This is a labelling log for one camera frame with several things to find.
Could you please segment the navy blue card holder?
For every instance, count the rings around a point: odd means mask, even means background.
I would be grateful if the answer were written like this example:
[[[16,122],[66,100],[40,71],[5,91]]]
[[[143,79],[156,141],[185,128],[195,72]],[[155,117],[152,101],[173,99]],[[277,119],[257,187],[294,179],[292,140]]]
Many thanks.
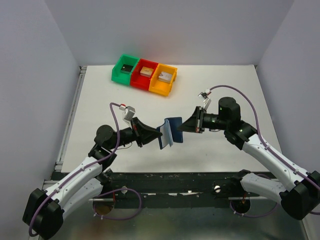
[[[182,144],[184,142],[183,132],[178,130],[181,124],[181,117],[167,117],[164,119],[164,123],[156,128],[162,134],[158,138],[161,150],[166,146],[171,147],[174,143]]]

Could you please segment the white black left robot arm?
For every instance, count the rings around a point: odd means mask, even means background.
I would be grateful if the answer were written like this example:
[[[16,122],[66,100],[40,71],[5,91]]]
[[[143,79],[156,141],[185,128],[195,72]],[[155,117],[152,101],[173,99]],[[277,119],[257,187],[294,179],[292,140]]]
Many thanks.
[[[79,166],[51,187],[36,188],[31,192],[22,217],[29,226],[31,237],[39,235],[44,240],[50,239],[76,203],[101,193],[103,186],[98,176],[113,163],[119,146],[136,142],[143,147],[162,136],[156,128],[142,123],[137,117],[132,118],[129,125],[122,130],[100,126],[93,148]]]

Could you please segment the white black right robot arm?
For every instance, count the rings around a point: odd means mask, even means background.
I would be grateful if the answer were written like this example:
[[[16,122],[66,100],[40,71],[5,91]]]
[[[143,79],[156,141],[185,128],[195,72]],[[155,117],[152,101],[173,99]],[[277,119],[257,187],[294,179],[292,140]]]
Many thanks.
[[[320,203],[320,174],[299,167],[270,146],[258,130],[241,119],[241,107],[232,97],[218,101],[218,113],[197,106],[178,130],[200,134],[206,129],[222,130],[229,143],[255,158],[277,181],[243,170],[236,180],[244,192],[258,194],[282,206],[296,220],[302,220]]]

